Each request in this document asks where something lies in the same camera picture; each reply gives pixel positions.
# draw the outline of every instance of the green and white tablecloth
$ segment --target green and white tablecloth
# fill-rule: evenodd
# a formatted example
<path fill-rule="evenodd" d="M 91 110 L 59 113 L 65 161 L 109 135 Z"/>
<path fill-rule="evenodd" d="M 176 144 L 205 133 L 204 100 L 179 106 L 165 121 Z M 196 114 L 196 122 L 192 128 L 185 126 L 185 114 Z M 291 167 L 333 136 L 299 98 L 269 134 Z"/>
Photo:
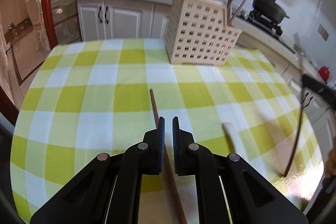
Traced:
<path fill-rule="evenodd" d="M 299 103 L 259 51 L 233 49 L 223 67 L 171 65 L 160 39 L 113 39 L 58 46 L 23 102 L 11 150 L 19 215 L 31 215 L 98 153 L 122 153 L 155 128 L 149 89 L 166 119 L 173 163 L 172 118 L 213 153 L 237 152 L 303 209 L 323 172 L 310 122 L 288 178 Z M 228 133 L 222 129 L 227 122 Z M 177 177 L 188 223 L 198 223 L 193 176 Z M 164 176 L 144 176 L 139 223 L 173 223 Z"/>

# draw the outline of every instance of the stove burner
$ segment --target stove burner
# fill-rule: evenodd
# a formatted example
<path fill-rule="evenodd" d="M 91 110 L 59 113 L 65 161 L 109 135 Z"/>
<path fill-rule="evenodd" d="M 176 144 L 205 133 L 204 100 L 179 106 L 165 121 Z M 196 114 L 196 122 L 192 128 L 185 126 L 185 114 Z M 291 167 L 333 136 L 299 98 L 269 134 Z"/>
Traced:
<path fill-rule="evenodd" d="M 276 23 L 270 21 L 268 18 L 263 17 L 261 12 L 257 10 L 253 10 L 250 12 L 247 21 L 264 30 L 276 39 L 279 39 L 279 37 L 282 35 L 281 27 Z"/>
<path fill-rule="evenodd" d="M 284 47 L 286 47 L 288 50 L 295 54 L 295 51 L 290 48 L 287 43 L 283 41 L 283 39 L 280 37 L 282 35 L 281 27 L 276 25 L 274 22 L 270 22 L 266 18 L 262 17 L 260 12 L 253 10 L 250 12 L 248 18 L 244 17 L 243 15 L 240 15 L 240 18 L 263 30 L 268 35 L 271 35 L 280 44 L 282 44 Z"/>

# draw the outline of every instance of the black wok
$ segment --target black wok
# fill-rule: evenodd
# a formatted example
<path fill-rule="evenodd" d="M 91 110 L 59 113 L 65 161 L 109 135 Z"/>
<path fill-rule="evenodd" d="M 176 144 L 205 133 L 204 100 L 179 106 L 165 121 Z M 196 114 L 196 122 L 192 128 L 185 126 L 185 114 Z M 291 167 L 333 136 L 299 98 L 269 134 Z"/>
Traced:
<path fill-rule="evenodd" d="M 253 0 L 253 9 L 260 11 L 262 15 L 276 24 L 280 24 L 287 16 L 284 9 L 282 9 L 275 0 Z"/>

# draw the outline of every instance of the cabinet handle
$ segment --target cabinet handle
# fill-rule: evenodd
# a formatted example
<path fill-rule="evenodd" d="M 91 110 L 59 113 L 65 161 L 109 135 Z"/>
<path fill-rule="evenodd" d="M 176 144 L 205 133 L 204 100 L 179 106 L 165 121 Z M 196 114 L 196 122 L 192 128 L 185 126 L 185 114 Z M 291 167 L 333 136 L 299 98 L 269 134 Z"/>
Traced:
<path fill-rule="evenodd" d="M 307 93 L 305 94 L 305 96 L 304 96 L 304 98 L 303 98 L 303 101 L 302 101 L 302 104 L 305 102 L 305 100 L 307 99 L 308 95 L 309 95 L 309 92 L 307 92 Z"/>
<path fill-rule="evenodd" d="M 310 102 L 312 101 L 312 99 L 313 99 L 313 97 L 310 97 L 308 104 L 306 104 L 305 106 L 303 106 L 303 108 L 309 106 L 309 104 L 310 104 Z"/>
<path fill-rule="evenodd" d="M 108 19 L 106 18 L 106 13 L 107 13 L 107 10 L 109 9 L 109 7 L 108 6 L 106 6 L 106 11 L 105 11 L 105 20 L 106 20 L 106 24 L 108 24 L 109 23 L 109 21 L 108 21 Z"/>
<path fill-rule="evenodd" d="M 98 12 L 98 18 L 99 18 L 99 21 L 100 21 L 100 24 L 101 24 L 101 23 L 103 23 L 103 21 L 100 18 L 100 12 L 101 12 L 101 6 L 99 6 L 99 12 Z"/>

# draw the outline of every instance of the red kettle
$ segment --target red kettle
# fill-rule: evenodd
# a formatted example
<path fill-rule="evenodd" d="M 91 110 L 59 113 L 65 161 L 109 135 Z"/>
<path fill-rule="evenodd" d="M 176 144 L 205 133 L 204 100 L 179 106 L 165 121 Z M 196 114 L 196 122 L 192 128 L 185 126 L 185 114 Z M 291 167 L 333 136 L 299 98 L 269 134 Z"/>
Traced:
<path fill-rule="evenodd" d="M 327 81 L 330 75 L 330 72 L 326 66 L 323 66 L 319 69 L 319 74 L 321 75 L 322 79 Z"/>

